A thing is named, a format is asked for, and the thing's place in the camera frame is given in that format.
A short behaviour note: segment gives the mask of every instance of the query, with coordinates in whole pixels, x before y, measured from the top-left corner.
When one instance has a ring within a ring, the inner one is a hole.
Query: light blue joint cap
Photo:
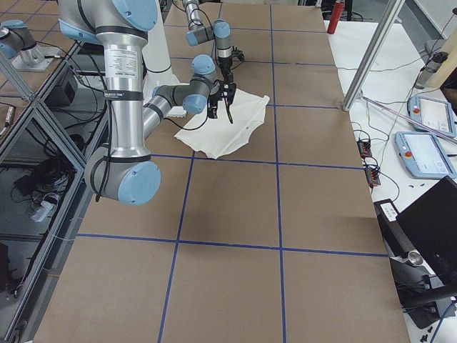
[[[156,95],[157,91],[159,90],[161,86],[157,86],[157,87],[154,87],[154,89],[152,90],[152,95],[151,96],[154,96]]]
[[[74,25],[67,23],[59,18],[60,31],[65,36],[75,39],[77,41],[85,41],[87,43],[103,45],[95,36],[95,34],[88,32],[86,30],[80,29]]]
[[[214,36],[217,38],[227,38],[230,36],[230,25],[228,22],[219,19],[215,25],[214,25]]]
[[[199,45],[199,41],[197,41],[197,37],[192,31],[188,31],[186,34],[187,42],[190,46],[197,46]]]
[[[195,74],[208,75],[216,70],[213,59],[208,55],[198,55],[192,61],[192,69]]]
[[[138,163],[122,179],[118,190],[119,201],[127,205],[143,205],[154,197],[160,181],[160,170],[155,163]]]
[[[26,29],[27,25],[22,20],[19,19],[12,19],[6,20],[1,23],[7,29]]]
[[[12,59],[13,57],[16,57],[19,53],[18,51],[11,48],[9,45],[5,45],[2,43],[0,43],[0,51],[3,53],[3,55],[5,55],[7,59]]]
[[[111,0],[120,15],[135,29],[149,31],[158,18],[157,5],[153,0]]]
[[[201,94],[191,94],[184,98],[183,108],[190,114],[201,113],[208,100]]]

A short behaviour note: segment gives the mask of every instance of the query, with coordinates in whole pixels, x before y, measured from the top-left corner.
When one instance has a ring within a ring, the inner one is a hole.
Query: tablet
[[[416,95],[408,101],[408,113],[414,121],[438,130],[451,138],[457,136],[452,105],[447,101]],[[414,125],[414,129],[425,131],[416,125]]]
[[[426,132],[397,132],[395,143],[398,153],[409,173],[417,179],[442,179],[457,177],[438,138]]]

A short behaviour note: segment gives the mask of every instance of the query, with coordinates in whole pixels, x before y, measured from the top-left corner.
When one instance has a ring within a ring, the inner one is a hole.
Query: white cloth
[[[189,145],[194,151],[202,151],[207,157],[217,159],[230,154],[249,142],[252,132],[263,124],[265,107],[270,98],[263,98],[236,90],[235,99],[230,106],[233,124],[227,117],[223,101],[218,104],[218,119],[208,119],[198,130],[180,130],[175,137]],[[184,128],[191,129],[201,125],[206,118],[206,108],[194,116]]]

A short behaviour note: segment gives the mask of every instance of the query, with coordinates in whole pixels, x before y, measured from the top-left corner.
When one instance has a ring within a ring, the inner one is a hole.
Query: white label
[[[390,202],[381,204],[381,208],[390,222],[397,220],[397,211],[393,208]]]
[[[124,49],[105,50],[106,77],[138,78],[138,54]]]

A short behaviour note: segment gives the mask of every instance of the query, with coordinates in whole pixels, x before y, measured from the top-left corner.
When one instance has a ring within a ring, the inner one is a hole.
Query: white wall
[[[457,7],[456,0],[414,1],[440,32],[452,16],[452,9]],[[443,35],[448,38],[455,29],[457,29],[457,16],[453,16]]]

